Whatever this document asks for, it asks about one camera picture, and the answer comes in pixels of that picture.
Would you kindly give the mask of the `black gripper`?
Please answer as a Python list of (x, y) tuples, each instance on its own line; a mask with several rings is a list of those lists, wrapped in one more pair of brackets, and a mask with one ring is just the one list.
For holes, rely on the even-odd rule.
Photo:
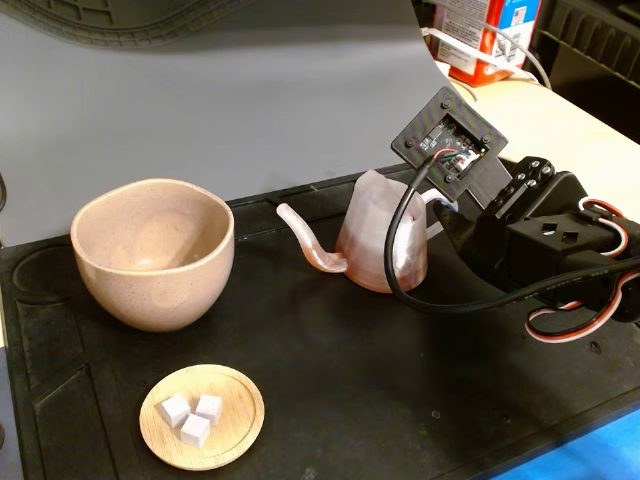
[(524, 288), (554, 276), (613, 264), (620, 257), (620, 214), (586, 197), (577, 177), (525, 157), (476, 220), (437, 203), (434, 213), (458, 256), (496, 288)]

